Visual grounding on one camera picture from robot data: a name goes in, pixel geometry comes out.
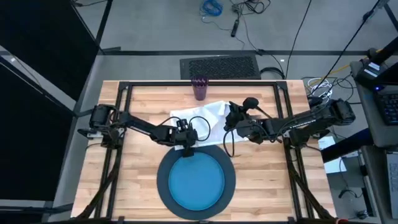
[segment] electrical wire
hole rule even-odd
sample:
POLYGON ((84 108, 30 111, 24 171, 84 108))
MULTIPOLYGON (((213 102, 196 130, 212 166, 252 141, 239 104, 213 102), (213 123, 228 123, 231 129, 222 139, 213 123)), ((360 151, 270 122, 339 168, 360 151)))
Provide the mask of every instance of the electrical wire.
POLYGON ((173 119, 173 118, 178 119, 179 121, 181 121, 181 118, 176 117, 176 116, 171 116, 171 117, 167 118, 166 120, 164 120, 163 122, 161 122, 160 124, 158 124, 158 126, 168 122, 170 119, 173 119))
POLYGON ((344 178, 343 172, 341 171, 341 162, 343 161, 343 158, 340 159, 339 163, 338 163, 338 167, 340 170, 340 176, 343 179, 346 187, 341 190, 340 194, 339 194, 339 198, 341 198, 346 192, 350 193, 352 196, 354 196, 354 198, 360 198, 363 196, 363 192, 360 195, 357 195, 353 190, 350 190, 348 187, 348 182, 347 180, 344 178))
POLYGON ((332 128, 331 132, 335 135, 336 138, 337 138, 337 136, 342 137, 343 139, 347 138, 347 137, 344 137, 344 136, 342 136, 340 134, 337 134, 336 131, 335 131, 335 126, 334 125, 332 125, 331 128, 332 128))
POLYGON ((305 147, 307 147, 307 148, 309 148, 309 149, 313 149, 313 150, 316 150, 316 151, 321 151, 319 148, 315 148, 315 147, 312 147, 312 146, 309 146, 309 145, 305 145, 305 147))
POLYGON ((189 120, 189 122, 188 122, 190 126, 192 125, 192 120, 195 119, 195 118, 204 119, 204 120, 206 121, 206 123, 207 123, 207 126, 209 127, 209 133, 207 134, 207 137, 206 137, 205 139, 202 139, 202 140, 197 139, 197 141, 206 141, 206 140, 210 137, 210 134, 211 134, 211 126, 210 126, 210 123, 208 122, 208 120, 207 120, 206 118, 204 118, 204 117, 202 117, 202 116, 194 116, 194 117, 191 118, 191 119, 189 120))
POLYGON ((331 97, 332 94, 333 94, 333 89, 331 88, 331 87, 332 87, 332 84, 331 84, 328 80, 325 80, 325 81, 323 81, 321 84, 314 85, 314 86, 310 86, 310 82, 311 82, 312 80, 316 80, 316 79, 321 79, 321 78, 311 78, 311 79, 307 82, 307 86, 311 89, 310 92, 312 92, 312 90, 314 90, 315 88, 318 88, 318 86, 320 86, 320 88, 327 88, 327 91, 324 91, 323 93, 319 94, 319 96, 317 96, 317 97, 320 97, 320 98, 322 98, 323 100, 325 100, 325 99, 327 98, 327 101, 326 101, 326 102, 328 102, 328 101, 330 100, 330 97, 331 97))
MULTIPOLYGON (((342 70, 344 70, 344 69, 346 69, 346 68, 348 68, 349 67, 349 65, 344 65, 344 66, 342 66, 342 67, 340 67, 340 68, 338 68, 338 69, 336 69, 336 70, 334 70, 334 71, 331 71, 330 72, 330 75, 331 74, 335 74, 335 73, 338 73, 338 72, 340 72, 340 71, 342 71, 342 70)), ((313 85, 313 84, 316 84, 316 83, 318 83, 319 81, 314 81, 313 83, 311 83, 311 85, 313 85)))
POLYGON ((99 145, 99 144, 101 144, 100 142, 99 143, 93 143, 93 144, 89 144, 87 147, 86 147, 86 149, 85 150, 87 150, 89 147, 91 147, 91 146, 95 146, 95 145, 99 145))
POLYGON ((292 50, 290 50, 289 57, 288 57, 288 59, 287 59, 287 66, 286 66, 286 75, 285 75, 285 79, 287 78, 287 73, 289 72, 289 62, 290 62, 290 58, 291 58, 291 56, 292 56, 292 52, 293 52, 293 49, 294 49, 294 45, 296 44, 296 40, 297 40, 297 37, 299 36, 300 29, 301 29, 301 27, 303 26, 303 23, 304 23, 304 20, 305 20, 305 18, 306 18, 306 16, 307 16, 308 10, 310 9, 311 2, 312 2, 312 0, 310 0, 310 2, 308 2, 307 9, 305 10, 303 19, 301 20, 301 24, 300 24, 300 26, 298 27, 296 36, 294 37, 292 50))
POLYGON ((73 2, 73 5, 74 5, 74 6, 76 6, 76 7, 85 7, 85 6, 92 6, 92 5, 101 3, 101 2, 106 2, 106 1, 108 1, 108 0, 102 0, 102 1, 93 2, 93 3, 90 3, 90 4, 82 4, 82 3, 78 3, 77 1, 78 1, 78 0, 76 0, 76 1, 73 2))
MULTIPOLYGON (((204 21, 204 19, 206 18, 206 15, 202 15, 202 14, 200 14, 201 15, 201 21, 202 21, 202 23, 204 23, 204 24, 214 24, 214 25, 216 25, 217 26, 217 28, 219 29, 219 30, 223 30, 223 31, 231 31, 232 29, 225 29, 225 28, 221 28, 215 21, 204 21)), ((243 50, 244 49, 244 46, 246 45, 241 39, 239 39, 237 36, 235 36, 235 39, 236 40, 238 40, 240 43, 242 43, 242 48, 241 48, 241 50, 243 50)))
POLYGON ((330 78, 334 78, 333 82, 331 83, 331 86, 326 85, 326 84, 330 84, 330 82, 329 82, 328 80, 326 80, 326 79, 325 79, 321 84, 319 84, 319 85, 309 86, 309 87, 311 88, 311 90, 310 90, 310 94, 307 95, 307 97, 309 97, 309 96, 311 96, 312 94, 314 94, 314 90, 316 90, 317 88, 319 88, 320 85, 321 85, 321 87, 329 86, 329 89, 328 89, 327 91, 324 91, 321 95, 318 96, 318 97, 321 97, 321 96, 328 97, 328 100, 329 100, 329 99, 331 98, 331 94, 329 94, 329 93, 333 93, 333 87, 335 87, 335 86, 338 85, 338 86, 340 86, 340 87, 342 87, 342 88, 351 89, 351 94, 350 94, 350 96, 348 97, 347 100, 345 100, 345 101, 348 101, 348 100, 351 99, 352 96, 354 95, 354 88, 355 88, 355 87, 353 86, 353 84, 352 84, 349 80, 347 80, 347 78, 350 77, 351 75, 352 75, 352 73, 350 73, 349 75, 347 75, 347 76, 344 77, 344 78, 330 77, 330 78), (342 86, 342 85, 341 85, 342 82, 348 82, 348 84, 350 85, 350 87, 342 86))
MULTIPOLYGON (((380 0, 377 0, 377 3, 375 3, 375 5, 373 6, 373 8, 370 11, 373 11, 377 5, 379 4, 380 0)), ((329 72, 323 77, 321 83, 330 75, 330 72, 334 69, 334 67, 336 66, 336 64, 338 63, 338 61, 340 60, 341 56, 343 56, 344 52, 346 51, 346 49, 348 48, 348 46, 352 43, 352 41, 354 40, 354 38, 356 37, 356 35, 358 34, 358 32, 361 30, 362 26, 365 25, 365 22, 368 20, 368 18, 364 19, 361 23, 361 25, 359 26, 358 30, 355 32, 354 36, 352 36, 351 40, 349 40, 348 44, 344 47, 343 51, 341 51, 339 57, 337 58, 336 62, 333 64, 333 66, 330 68, 329 72)))
MULTIPOLYGON (((267 131, 261 125, 253 124, 253 126, 256 126, 256 127, 260 128, 260 130, 267 136, 268 139, 271 138, 268 135, 267 131)), ((229 157, 234 157, 235 156, 235 138, 234 138, 234 132, 233 131, 236 130, 236 129, 239 129, 239 128, 251 128, 251 127, 252 126, 241 126, 241 127, 237 127, 237 128, 232 128, 232 129, 228 130, 227 132, 225 132, 224 137, 223 137, 223 147, 224 147, 225 153, 229 157), (225 139, 226 139, 226 136, 228 135, 228 133, 231 133, 231 135, 232 135, 232 155, 228 152, 228 150, 226 148, 226 144, 225 144, 225 139)))
POLYGON ((272 55, 271 53, 269 53, 266 50, 263 49, 258 49, 256 46, 254 46, 254 44, 251 42, 250 36, 249 36, 249 27, 248 24, 246 23, 246 18, 244 17, 244 15, 250 15, 250 14, 262 14, 270 5, 271 5, 271 1, 268 1, 268 5, 266 7, 263 7, 261 11, 256 11, 256 7, 258 4, 262 4, 264 5, 264 3, 260 2, 260 0, 254 1, 254 0, 247 0, 244 2, 240 2, 240 3, 234 3, 232 2, 232 0, 229 0, 232 4, 232 10, 238 15, 238 20, 240 20, 240 18, 242 17, 243 22, 244 22, 244 30, 246 31, 246 38, 250 44, 250 46, 256 51, 256 53, 260 56, 263 56, 264 53, 267 55, 270 55, 279 65, 280 71, 282 72, 282 76, 284 77, 284 69, 282 68, 282 65, 279 63, 279 61, 275 58, 274 55, 272 55), (256 4, 256 6, 254 8, 251 8, 247 5, 251 5, 251 3, 256 4), (244 10, 244 6, 248 7, 248 9, 250 11, 252 11, 251 13, 243 13, 244 10))
POLYGON ((270 66, 270 67, 265 67, 260 70, 260 74, 263 74, 264 72, 274 72, 274 73, 278 74, 283 80, 285 79, 284 73, 277 67, 270 66))

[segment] plastic cup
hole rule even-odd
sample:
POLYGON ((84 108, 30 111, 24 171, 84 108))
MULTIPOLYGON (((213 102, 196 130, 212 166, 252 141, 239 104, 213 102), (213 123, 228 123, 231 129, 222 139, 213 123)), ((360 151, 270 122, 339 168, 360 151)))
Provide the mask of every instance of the plastic cup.
POLYGON ((209 84, 209 79, 206 76, 195 76, 191 78, 191 84, 195 99, 204 100, 206 98, 206 91, 209 84))

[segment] white cable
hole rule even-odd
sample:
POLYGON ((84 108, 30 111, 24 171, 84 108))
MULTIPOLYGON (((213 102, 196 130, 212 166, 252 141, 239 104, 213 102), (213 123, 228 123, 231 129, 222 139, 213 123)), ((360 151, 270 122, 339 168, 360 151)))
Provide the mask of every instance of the white cable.
POLYGON ((314 94, 314 89, 321 89, 321 88, 327 88, 326 91, 324 91, 323 93, 319 94, 318 97, 322 98, 323 100, 326 100, 326 103, 329 102, 331 95, 333 94, 333 89, 332 89, 332 85, 328 80, 324 80, 322 83, 311 86, 310 82, 313 80, 319 80, 322 78, 311 78, 308 82, 307 82, 307 86, 311 88, 311 93, 314 94))

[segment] wooden table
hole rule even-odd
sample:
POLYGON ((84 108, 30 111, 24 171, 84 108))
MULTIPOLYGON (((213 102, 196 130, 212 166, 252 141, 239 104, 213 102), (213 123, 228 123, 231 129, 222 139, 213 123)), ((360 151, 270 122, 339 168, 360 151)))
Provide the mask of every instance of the wooden table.
MULTIPOLYGON (((114 105, 118 86, 118 81, 104 81, 98 103, 114 105)), ((288 80, 287 86, 292 111, 301 113, 308 110, 303 82, 288 80)), ((169 117, 170 110, 193 108, 220 100, 233 101, 241 105, 245 98, 251 96, 259 100, 259 106, 264 111, 272 117, 277 117, 272 87, 209 86, 207 92, 204 101, 197 101, 193 97, 190 86, 135 86, 129 112, 150 123, 159 124, 169 117)), ((122 105, 124 105, 125 97, 125 95, 122 97, 122 105)), ((284 116, 287 116, 284 100, 282 100, 282 105, 284 116)), ((250 110, 249 113, 260 115, 254 110, 250 110)), ((96 142, 100 140, 90 141, 89 144, 96 142)), ((311 140, 308 144, 318 147, 315 140, 311 140)), ((157 168, 169 149, 169 147, 152 142, 141 133, 130 129, 127 131, 114 203, 114 219, 125 216, 126 220, 181 220, 165 207, 157 192, 157 168)), ((106 149, 96 145, 86 152, 72 210, 73 217, 82 212, 98 190, 105 151, 106 149)), ((210 220, 283 221, 287 220, 287 217, 294 217, 283 146, 278 142, 266 141, 261 145, 239 142, 236 143, 235 154, 232 158, 236 169, 234 197, 223 212, 211 217, 210 220)), ((330 214, 335 216, 335 208, 320 153, 305 148, 302 149, 302 157, 310 190, 330 214)), ((108 204, 108 195, 109 189, 104 196, 102 216, 108 204)), ((300 190, 299 195, 305 216, 305 204, 300 190)))

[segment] gray floor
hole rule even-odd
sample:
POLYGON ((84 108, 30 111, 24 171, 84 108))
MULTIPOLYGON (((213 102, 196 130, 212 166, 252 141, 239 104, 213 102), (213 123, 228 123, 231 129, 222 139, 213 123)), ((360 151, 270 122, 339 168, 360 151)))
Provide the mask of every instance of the gray floor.
MULTIPOLYGON (((94 0, 80 0, 90 3, 94 0)), ((220 17, 206 17, 222 28, 230 28, 236 15, 224 4, 220 17)), ((370 10, 375 0, 316 0, 312 2, 306 21, 297 39, 295 50, 342 50, 361 23, 362 15, 370 10)), ((114 0, 106 25, 102 48, 120 46, 122 50, 239 50, 242 43, 229 36, 229 32, 219 30, 214 24, 204 24, 199 15, 201 1, 184 0, 114 0)), ((267 50, 290 50, 308 0, 272 1, 271 6, 261 15, 246 16, 249 36, 256 47, 267 50)), ((398 16, 398 1, 391 1, 390 7, 398 16)), ((105 3, 78 8, 93 35, 96 35, 105 3)), ((239 26, 237 36, 250 50, 244 25, 239 26)), ((385 46, 397 36, 397 31, 385 10, 380 10, 363 27, 350 45, 350 50, 377 49, 385 46)), ((91 71, 82 110, 96 104, 103 80, 178 80, 180 79, 179 60, 198 56, 98 56, 91 71)), ((275 55, 286 70, 287 56, 275 55)), ((336 56, 293 56, 290 59, 289 79, 319 77, 325 75, 336 60, 336 56)), ((344 56, 335 68, 359 60, 360 56, 344 56)), ((277 66, 270 56, 257 56, 259 67, 277 66)), ((388 64, 398 61, 393 57, 388 64)), ((334 74, 345 77, 349 70, 334 74)), ((262 79, 279 79, 265 73, 262 79)), ((347 99, 351 90, 335 87, 332 98, 347 99)), ((358 102, 358 94, 350 102, 358 102)), ((342 136, 367 128, 361 105, 353 105, 356 121, 345 127, 335 127, 342 136)), ((87 126, 87 118, 79 119, 77 128, 87 126)), ((65 161, 60 187, 54 204, 72 203, 84 159, 82 149, 86 140, 74 135, 70 152, 65 161)), ((354 211, 363 208, 363 199, 350 197, 337 198, 341 190, 341 179, 330 176, 332 196, 339 217, 351 218, 354 211)), ((51 220, 68 217, 69 214, 52 216, 51 220)))

